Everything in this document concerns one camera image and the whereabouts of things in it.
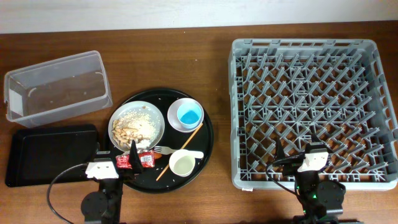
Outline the food scraps rice and pasta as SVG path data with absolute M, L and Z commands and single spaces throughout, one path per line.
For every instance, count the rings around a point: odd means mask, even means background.
M 157 134 L 151 115 L 144 109 L 128 111 L 112 123 L 112 139 L 119 147 L 130 149 L 132 141 L 136 142 L 138 151 L 149 149 Z

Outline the pink-white bowl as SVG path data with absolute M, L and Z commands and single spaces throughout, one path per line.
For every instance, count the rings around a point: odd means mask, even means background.
M 197 102 L 196 100 L 194 100 L 192 98 L 181 98 L 181 99 L 176 100 L 175 102 L 173 102 L 170 105 L 169 110 L 167 112 L 167 119 L 168 119 L 168 122 L 170 123 L 170 125 L 174 129 L 176 129 L 177 131 L 180 131 L 182 133 L 190 133 L 190 132 L 194 131 L 198 127 L 197 126 L 197 127 L 193 128 L 193 129 L 187 129 L 187 128 L 184 128 L 180 124 L 180 122 L 178 121 L 178 118 L 177 118 L 178 107 L 181 106 L 183 103 L 189 103 L 189 102 L 194 102 L 201 108 L 202 114 L 201 114 L 200 122 L 198 124 L 198 126 L 199 126 L 202 123 L 203 119 L 204 119 L 205 113 L 204 113 L 204 109 L 201 106 L 201 104 L 199 104 L 199 102 Z

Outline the white cup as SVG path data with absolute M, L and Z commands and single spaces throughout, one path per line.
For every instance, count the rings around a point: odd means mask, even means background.
M 171 155 L 169 167 L 174 174 L 180 177 L 187 177 L 195 168 L 195 158 L 183 150 L 177 150 Z

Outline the white plastic fork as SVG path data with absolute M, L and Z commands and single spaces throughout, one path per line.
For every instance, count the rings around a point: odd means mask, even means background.
M 169 155 L 175 153 L 177 149 L 171 149 L 170 147 L 167 146 L 155 146 L 154 151 L 159 154 Z M 192 155 L 194 158 L 197 159 L 202 159 L 204 157 L 204 153 L 201 151 L 189 151 L 186 149 L 183 151 L 187 152 L 188 154 Z

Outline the grey plate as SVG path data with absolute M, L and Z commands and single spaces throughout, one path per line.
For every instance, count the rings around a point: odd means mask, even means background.
M 160 142 L 164 129 L 164 117 L 156 106 L 145 101 L 132 101 L 113 113 L 108 135 L 120 151 L 128 152 L 135 143 L 138 153 L 142 153 Z

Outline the red snack wrapper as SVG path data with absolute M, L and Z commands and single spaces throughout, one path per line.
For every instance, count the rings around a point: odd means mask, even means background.
M 153 151 L 140 153 L 139 160 L 143 168 L 155 167 L 155 154 Z M 116 156 L 116 166 L 118 169 L 133 169 L 132 164 L 129 162 L 128 152 Z

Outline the light blue cup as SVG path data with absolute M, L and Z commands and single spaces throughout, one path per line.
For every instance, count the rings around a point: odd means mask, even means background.
M 178 121 L 187 129 L 193 129 L 198 126 L 201 114 L 201 108 L 194 102 L 183 103 L 177 110 Z

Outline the orange carrot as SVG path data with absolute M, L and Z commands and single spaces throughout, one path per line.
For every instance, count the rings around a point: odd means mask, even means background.
M 154 153 L 154 159 L 160 159 L 162 157 L 162 154 L 155 152 Z

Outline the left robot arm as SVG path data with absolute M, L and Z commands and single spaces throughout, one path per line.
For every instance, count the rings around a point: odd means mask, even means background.
M 85 223 L 120 222 L 123 185 L 144 171 L 134 142 L 129 150 L 128 162 L 132 166 L 130 169 L 119 169 L 110 152 L 99 151 L 93 161 L 88 163 L 85 174 L 99 183 L 99 187 L 81 203 Z

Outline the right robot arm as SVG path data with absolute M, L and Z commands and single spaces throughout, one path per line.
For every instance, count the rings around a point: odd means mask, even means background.
M 292 193 L 303 209 L 303 215 L 294 216 L 292 223 L 338 223 L 343 214 L 346 187 L 335 180 L 321 180 L 319 176 L 329 163 L 331 149 L 313 134 L 303 152 L 287 157 L 281 141 L 275 141 L 272 165 L 281 167 L 284 177 L 295 179 Z

